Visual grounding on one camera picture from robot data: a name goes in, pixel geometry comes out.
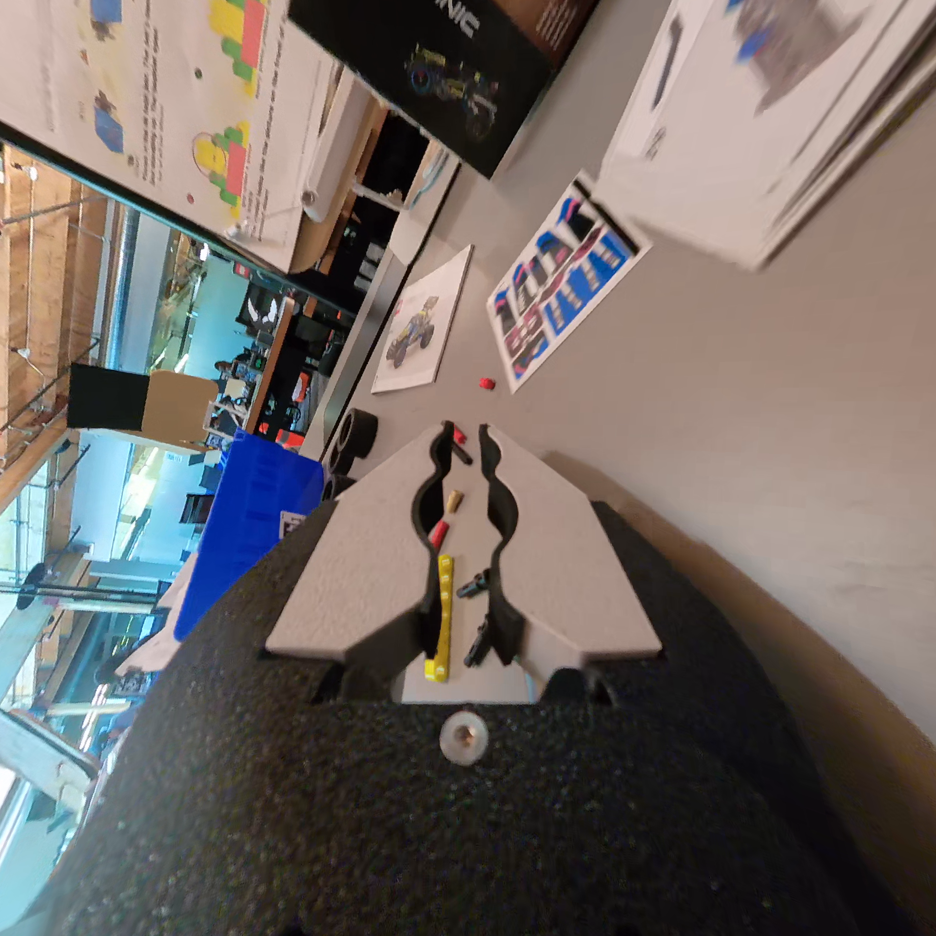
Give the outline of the cardboard poster backing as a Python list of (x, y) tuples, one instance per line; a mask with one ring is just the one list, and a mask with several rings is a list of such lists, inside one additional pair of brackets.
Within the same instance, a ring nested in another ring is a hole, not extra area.
[(314, 269), (324, 258), (334, 256), (346, 223), (355, 210), (357, 194), (354, 185), (364, 181), (387, 115), (387, 108), (371, 97), (357, 123), (357, 134), (349, 155), (340, 161), (337, 188), (331, 196), (324, 220), (304, 217), (299, 225), (291, 273), (305, 273)]

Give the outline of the lego sticker sheet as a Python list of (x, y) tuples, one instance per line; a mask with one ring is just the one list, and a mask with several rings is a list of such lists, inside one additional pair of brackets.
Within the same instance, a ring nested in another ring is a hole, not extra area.
[(651, 249), (580, 171), (487, 298), (511, 394), (530, 381)]

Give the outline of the lego instruction booklet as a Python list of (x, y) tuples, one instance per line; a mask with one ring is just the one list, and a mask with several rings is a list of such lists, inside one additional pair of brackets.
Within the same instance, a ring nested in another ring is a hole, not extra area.
[(762, 268), (934, 76), (934, 2), (671, 2), (596, 199)]

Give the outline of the brown cardboard panel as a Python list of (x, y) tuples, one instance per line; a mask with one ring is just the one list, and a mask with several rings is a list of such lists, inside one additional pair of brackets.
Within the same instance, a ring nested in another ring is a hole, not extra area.
[(174, 370), (152, 371), (139, 435), (163, 447), (204, 449), (204, 422), (217, 394), (215, 381)]

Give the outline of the small white lego leaflet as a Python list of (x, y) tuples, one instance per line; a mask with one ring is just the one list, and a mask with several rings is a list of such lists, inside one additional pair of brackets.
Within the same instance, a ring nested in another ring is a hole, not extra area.
[(370, 389), (374, 395), (435, 381), (473, 254), (470, 244), (404, 288), (390, 317)]

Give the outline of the metal air duct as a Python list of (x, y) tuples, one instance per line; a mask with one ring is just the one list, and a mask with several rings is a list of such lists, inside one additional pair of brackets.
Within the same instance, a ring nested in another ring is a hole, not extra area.
[(120, 361), (123, 332), (129, 304), (131, 278), (137, 246), (139, 211), (132, 207), (122, 207), (120, 223), (115, 229), (119, 235), (112, 245), (109, 300), (109, 324), (107, 328), (107, 351), (105, 365), (117, 368)]

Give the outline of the yellow lego beam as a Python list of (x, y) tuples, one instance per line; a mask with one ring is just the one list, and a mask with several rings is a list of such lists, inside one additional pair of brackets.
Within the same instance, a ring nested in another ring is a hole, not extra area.
[(440, 630), (437, 640), (436, 653), (425, 661), (425, 679), (432, 683), (446, 683), (449, 679), (450, 649), (451, 649), (451, 620), (454, 562), (450, 555), (442, 554), (438, 559), (438, 572), (440, 581)]

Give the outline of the lego set box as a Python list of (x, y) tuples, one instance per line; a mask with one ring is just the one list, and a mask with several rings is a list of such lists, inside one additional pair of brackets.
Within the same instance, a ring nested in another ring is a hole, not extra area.
[(492, 179), (595, 1), (294, 1), (292, 22)]

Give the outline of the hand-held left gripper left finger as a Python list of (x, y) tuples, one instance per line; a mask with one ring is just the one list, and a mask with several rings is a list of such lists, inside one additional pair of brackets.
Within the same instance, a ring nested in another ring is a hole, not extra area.
[(454, 424), (429, 427), (309, 521), (324, 521), (266, 641), (280, 656), (398, 675), (433, 656), (442, 624), (439, 548)]

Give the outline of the white printed instruction poster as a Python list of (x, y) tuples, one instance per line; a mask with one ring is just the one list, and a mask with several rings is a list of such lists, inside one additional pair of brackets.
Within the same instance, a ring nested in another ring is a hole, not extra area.
[(2, 123), (287, 273), (336, 61), (276, 1), (3, 1)]

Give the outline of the blue plastic storage bin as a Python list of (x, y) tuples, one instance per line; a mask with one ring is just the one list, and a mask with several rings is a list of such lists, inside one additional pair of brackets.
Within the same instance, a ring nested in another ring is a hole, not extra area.
[(174, 626), (177, 641), (281, 541), (284, 514), (303, 519), (319, 506), (324, 482), (320, 462), (237, 430)]

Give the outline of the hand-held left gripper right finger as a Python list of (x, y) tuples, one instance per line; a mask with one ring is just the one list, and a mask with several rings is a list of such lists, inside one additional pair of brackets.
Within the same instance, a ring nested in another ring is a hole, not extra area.
[(560, 669), (663, 648), (586, 494), (490, 424), (478, 429), (487, 518), (489, 644), (542, 682)]

